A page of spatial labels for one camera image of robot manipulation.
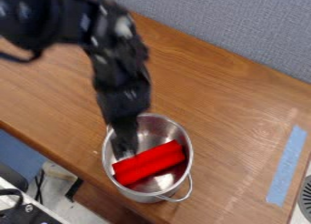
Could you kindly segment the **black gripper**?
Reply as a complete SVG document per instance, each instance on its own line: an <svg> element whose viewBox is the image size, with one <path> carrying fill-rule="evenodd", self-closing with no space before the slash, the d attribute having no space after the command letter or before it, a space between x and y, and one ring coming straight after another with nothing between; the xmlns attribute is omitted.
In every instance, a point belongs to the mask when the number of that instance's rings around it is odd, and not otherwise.
<svg viewBox="0 0 311 224"><path fill-rule="evenodd" d="M104 122L115 131L112 149L115 158L138 153L138 115L151 106L151 77L141 73L122 85L111 86L108 78L94 76L98 104Z"/></svg>

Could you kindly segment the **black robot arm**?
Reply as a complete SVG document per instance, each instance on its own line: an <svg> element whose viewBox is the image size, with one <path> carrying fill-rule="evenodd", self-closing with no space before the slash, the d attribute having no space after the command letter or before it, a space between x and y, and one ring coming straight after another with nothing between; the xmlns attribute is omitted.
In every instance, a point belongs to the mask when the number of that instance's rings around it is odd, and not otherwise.
<svg viewBox="0 0 311 224"><path fill-rule="evenodd" d="M149 48L128 9L110 0L0 0L0 36L32 55L0 51L31 63L56 44L79 46L91 61L92 85L116 158L138 153L138 116L151 106Z"/></svg>

